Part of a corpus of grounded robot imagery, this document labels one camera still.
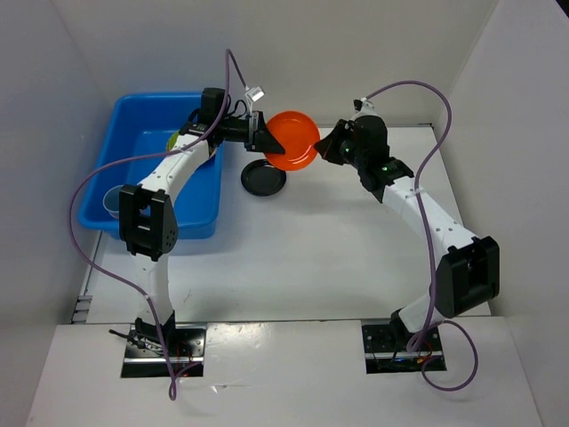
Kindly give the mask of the orange plate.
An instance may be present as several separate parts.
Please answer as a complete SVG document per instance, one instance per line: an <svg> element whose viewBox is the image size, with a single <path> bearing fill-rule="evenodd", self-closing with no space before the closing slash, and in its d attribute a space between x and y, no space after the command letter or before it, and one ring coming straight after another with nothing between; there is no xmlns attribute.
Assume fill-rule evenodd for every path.
<svg viewBox="0 0 569 427"><path fill-rule="evenodd" d="M284 154L266 154L268 162L285 172L308 167L316 158L314 145L320 140L316 123L308 115L288 110L274 115L268 122L270 133L284 148Z"/></svg>

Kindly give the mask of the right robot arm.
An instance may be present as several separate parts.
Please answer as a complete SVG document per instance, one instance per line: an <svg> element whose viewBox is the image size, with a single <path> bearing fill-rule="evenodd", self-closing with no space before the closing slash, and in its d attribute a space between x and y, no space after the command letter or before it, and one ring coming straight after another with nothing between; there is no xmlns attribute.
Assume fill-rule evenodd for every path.
<svg viewBox="0 0 569 427"><path fill-rule="evenodd" d="M354 167L362 186L427 242L434 270L430 288L391 315L389 338L394 346L411 349L423 327L455 318L499 294L498 243L461 226L415 183L413 170L391 156L380 117L340 120L315 149L329 163Z"/></svg>

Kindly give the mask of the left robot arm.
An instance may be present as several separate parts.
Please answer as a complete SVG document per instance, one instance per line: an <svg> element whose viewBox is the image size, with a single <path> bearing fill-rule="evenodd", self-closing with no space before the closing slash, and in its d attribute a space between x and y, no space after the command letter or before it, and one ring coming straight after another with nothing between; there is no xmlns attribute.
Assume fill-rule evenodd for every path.
<svg viewBox="0 0 569 427"><path fill-rule="evenodd" d="M168 156L137 185L119 192L119 235L135 266L136 284L146 300L135 320L137 337L156 355L171 353L177 344L175 312L169 295L168 259L178 238L174 204L194 172L224 141L236 141L252 152L282 154L261 112L252 108L264 92L247 87L245 116L228 112L228 92L206 88L201 104L172 136Z"/></svg>

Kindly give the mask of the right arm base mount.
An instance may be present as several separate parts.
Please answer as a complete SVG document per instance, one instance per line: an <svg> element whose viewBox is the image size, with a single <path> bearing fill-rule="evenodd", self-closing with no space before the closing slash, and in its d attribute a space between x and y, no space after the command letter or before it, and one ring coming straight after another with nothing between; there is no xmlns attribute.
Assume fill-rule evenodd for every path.
<svg viewBox="0 0 569 427"><path fill-rule="evenodd" d="M415 352L399 342L386 319L363 320L361 332L368 375L445 371L446 364L437 329L430 331L426 342Z"/></svg>

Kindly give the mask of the blue cup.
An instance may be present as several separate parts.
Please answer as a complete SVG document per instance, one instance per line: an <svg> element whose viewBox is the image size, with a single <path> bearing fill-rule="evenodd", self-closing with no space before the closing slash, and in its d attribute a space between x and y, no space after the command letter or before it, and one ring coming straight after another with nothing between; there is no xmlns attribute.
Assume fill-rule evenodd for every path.
<svg viewBox="0 0 569 427"><path fill-rule="evenodd" d="M119 219L119 198L122 186L118 185L109 189L102 199L102 204L107 213L114 219Z"/></svg>

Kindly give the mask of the green plate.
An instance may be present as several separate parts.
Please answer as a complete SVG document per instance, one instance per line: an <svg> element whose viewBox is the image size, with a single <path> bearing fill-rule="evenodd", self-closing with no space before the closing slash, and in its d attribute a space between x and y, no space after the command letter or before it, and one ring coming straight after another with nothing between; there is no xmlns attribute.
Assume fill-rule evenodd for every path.
<svg viewBox="0 0 569 427"><path fill-rule="evenodd" d="M180 136L180 134L178 132L175 132L169 137L169 139L166 143L166 150L167 151L176 150L179 136Z"/></svg>

